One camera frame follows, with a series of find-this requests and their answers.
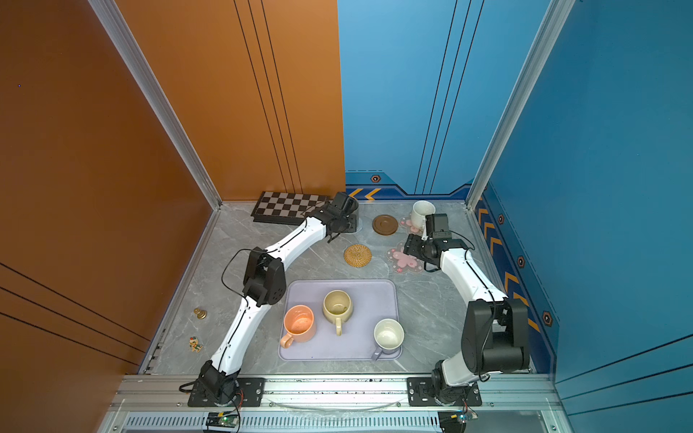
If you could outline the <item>pink flower coaster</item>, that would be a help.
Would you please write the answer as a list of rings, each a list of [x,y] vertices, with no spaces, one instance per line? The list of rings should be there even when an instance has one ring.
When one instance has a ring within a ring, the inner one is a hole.
[[[400,228],[404,229],[408,234],[420,235],[422,233],[422,231],[416,227],[416,225],[413,225],[413,222],[409,216],[406,216],[400,220]]]
[[[423,262],[404,252],[404,242],[389,248],[386,255],[390,261],[390,267],[396,274],[407,274],[408,272],[418,274],[423,271]]]

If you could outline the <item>white ceramic mug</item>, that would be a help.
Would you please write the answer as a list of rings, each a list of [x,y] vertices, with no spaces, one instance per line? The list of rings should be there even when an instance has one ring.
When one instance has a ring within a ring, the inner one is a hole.
[[[411,227],[423,231],[426,226],[427,216],[436,213],[436,207],[427,200],[418,200],[413,204],[410,214]]]

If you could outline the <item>tan rattan round coaster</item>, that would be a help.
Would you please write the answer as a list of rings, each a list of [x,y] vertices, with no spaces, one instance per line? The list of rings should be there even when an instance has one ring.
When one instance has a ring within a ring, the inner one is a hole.
[[[372,260],[373,254],[365,245],[350,245],[344,252],[345,262],[355,268],[362,268]]]

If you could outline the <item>brown wooden round coaster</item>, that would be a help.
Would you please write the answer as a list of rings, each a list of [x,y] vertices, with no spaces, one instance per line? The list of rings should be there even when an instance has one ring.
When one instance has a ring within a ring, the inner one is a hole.
[[[391,236],[399,228],[398,220],[391,215],[379,215],[373,219],[373,231],[381,236]]]

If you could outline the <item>yellow ceramic mug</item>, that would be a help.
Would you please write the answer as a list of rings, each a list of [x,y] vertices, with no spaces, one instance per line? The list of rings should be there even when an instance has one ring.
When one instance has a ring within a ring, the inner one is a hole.
[[[341,337],[344,324],[353,314],[354,303],[344,290],[333,290],[324,298],[322,311],[325,319],[335,326],[336,335]]]

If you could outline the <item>orange ceramic mug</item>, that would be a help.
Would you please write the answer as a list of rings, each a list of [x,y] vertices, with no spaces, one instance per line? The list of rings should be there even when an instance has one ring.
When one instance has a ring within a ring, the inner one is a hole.
[[[283,319],[285,335],[280,339],[280,347],[288,348],[294,343],[306,343],[316,334],[315,315],[305,305],[290,308]]]

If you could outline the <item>grey metal cup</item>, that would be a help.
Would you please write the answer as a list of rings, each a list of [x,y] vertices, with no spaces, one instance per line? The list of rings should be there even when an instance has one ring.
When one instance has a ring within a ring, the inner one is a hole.
[[[346,221],[348,226],[346,227],[346,233],[355,233],[358,230],[358,219],[359,219],[359,203],[358,201],[348,196],[348,201],[346,202]]]

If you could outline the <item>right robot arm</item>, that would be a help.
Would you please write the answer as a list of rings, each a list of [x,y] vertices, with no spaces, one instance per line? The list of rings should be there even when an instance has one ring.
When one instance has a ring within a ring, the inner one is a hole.
[[[491,373],[530,367],[528,307],[510,299],[474,260],[471,244],[455,239],[445,214],[426,216],[422,235],[410,235],[404,252],[446,274],[467,304],[460,351],[431,372],[432,396],[442,405],[463,402]]]

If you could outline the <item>folded chessboard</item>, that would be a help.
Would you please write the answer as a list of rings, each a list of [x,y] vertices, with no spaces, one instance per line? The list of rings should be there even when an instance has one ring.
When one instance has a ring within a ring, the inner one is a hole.
[[[329,196],[264,191],[251,213],[254,222],[298,226],[310,212],[330,201]]]

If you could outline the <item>lavender plastic tray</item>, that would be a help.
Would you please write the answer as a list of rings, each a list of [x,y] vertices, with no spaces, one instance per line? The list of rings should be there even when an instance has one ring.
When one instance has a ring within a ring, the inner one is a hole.
[[[355,305],[340,336],[322,312],[324,299],[334,290],[344,290]],[[297,305],[315,313],[316,334],[305,343],[279,347],[284,361],[370,361],[376,350],[376,324],[382,319],[399,319],[396,287],[390,280],[295,281],[288,287],[285,308]]]

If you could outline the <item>circuit board right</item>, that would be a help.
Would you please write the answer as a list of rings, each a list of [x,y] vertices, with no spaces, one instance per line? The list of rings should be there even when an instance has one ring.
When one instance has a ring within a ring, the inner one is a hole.
[[[439,411],[438,418],[442,433],[465,433],[469,423],[477,420],[478,415],[471,410]]]

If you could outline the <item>small colourful object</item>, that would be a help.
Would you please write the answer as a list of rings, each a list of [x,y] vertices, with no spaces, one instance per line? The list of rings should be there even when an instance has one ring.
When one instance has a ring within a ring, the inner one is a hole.
[[[189,339],[189,348],[192,352],[200,353],[200,351],[203,348],[203,345],[200,343],[200,340],[197,337],[191,337]]]

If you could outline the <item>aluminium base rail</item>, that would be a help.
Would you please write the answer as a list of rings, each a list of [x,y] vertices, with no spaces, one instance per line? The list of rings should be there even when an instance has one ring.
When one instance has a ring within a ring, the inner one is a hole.
[[[179,388],[189,376],[127,376],[110,403],[101,432],[205,431],[209,412],[240,417],[238,432],[441,432],[439,411],[478,415],[466,432],[570,432],[546,375],[493,375],[463,402],[441,405],[415,373],[265,375],[240,377],[245,391],[233,407],[189,407]]]

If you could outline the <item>aluminium frame post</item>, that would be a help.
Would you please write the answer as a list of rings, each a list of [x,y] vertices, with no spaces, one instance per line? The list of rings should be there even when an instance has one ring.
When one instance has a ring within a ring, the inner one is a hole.
[[[480,201],[575,3],[550,1],[465,199],[467,210],[473,211]]]
[[[112,0],[90,0],[88,3],[180,158],[182,158],[193,180],[195,180],[210,207],[217,211],[222,206],[223,200],[117,3]]]

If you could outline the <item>aluminium frame post left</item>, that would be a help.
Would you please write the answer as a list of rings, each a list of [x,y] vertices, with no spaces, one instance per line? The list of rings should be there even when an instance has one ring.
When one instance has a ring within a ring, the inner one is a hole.
[[[222,206],[223,200],[117,3],[112,0],[90,0],[88,3],[180,158],[182,158],[193,180],[195,180],[210,207],[217,211]]]

